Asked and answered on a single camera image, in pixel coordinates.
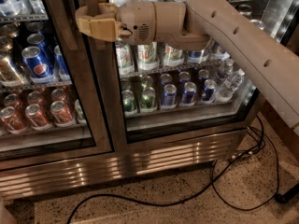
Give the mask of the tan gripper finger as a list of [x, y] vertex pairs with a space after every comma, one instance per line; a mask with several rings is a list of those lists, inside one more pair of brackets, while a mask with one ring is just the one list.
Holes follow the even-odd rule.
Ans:
[[111, 3], [99, 3], [99, 14], [105, 18], [115, 18], [118, 7]]
[[121, 26], [121, 19], [118, 17], [119, 8], [115, 18], [105, 18], [99, 13], [92, 16], [88, 14], [88, 11], [88, 7], [85, 6], [75, 12], [76, 24], [81, 33], [108, 42], [114, 42], [133, 34]]

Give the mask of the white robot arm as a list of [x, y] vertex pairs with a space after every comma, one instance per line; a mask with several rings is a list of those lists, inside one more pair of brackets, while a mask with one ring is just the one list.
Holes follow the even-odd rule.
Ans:
[[95, 39], [130, 45], [163, 42], [175, 49], [201, 50], [210, 39], [221, 44], [291, 128], [299, 125], [299, 58], [242, 16], [226, 0], [151, 2], [131, 0], [118, 7], [97, 5], [76, 13], [78, 29]]

